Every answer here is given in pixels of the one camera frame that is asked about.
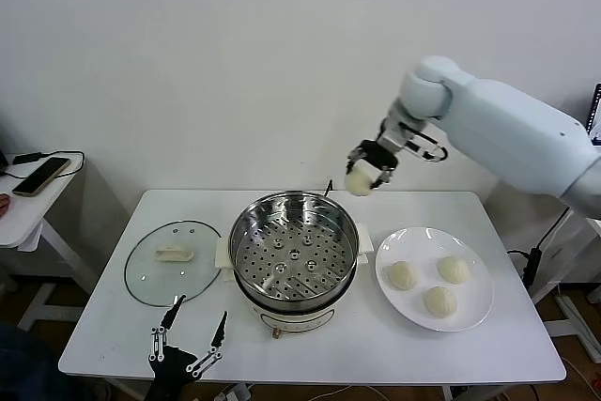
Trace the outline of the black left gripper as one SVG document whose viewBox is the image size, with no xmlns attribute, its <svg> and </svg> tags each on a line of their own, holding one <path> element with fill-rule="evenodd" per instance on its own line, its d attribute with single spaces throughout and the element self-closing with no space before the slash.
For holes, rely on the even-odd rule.
<svg viewBox="0 0 601 401">
<path fill-rule="evenodd" d="M 168 332 L 183 302 L 183 295 L 175 296 L 174 304 L 164 314 L 160 324 L 151 329 L 148 362 L 154 373 L 154 379 L 147 392 L 148 401 L 178 400 L 184 386 L 194 382 L 193 378 L 201 378 L 223 357 L 221 348 L 228 316 L 226 311 L 223 312 L 204 357 L 197 359 L 178 347 L 167 346 Z"/>
</svg>

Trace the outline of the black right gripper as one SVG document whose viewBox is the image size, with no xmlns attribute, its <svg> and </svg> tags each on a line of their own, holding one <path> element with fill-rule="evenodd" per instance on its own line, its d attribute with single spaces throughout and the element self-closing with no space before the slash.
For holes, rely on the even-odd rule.
<svg viewBox="0 0 601 401">
<path fill-rule="evenodd" d="M 369 165 L 371 190 L 388 184 L 392 178 L 393 169 L 398 165 L 398 160 L 391 151 L 372 140 L 362 140 L 349 152 L 346 166 L 347 175 L 359 160 L 365 160 L 371 164 Z"/>
</svg>

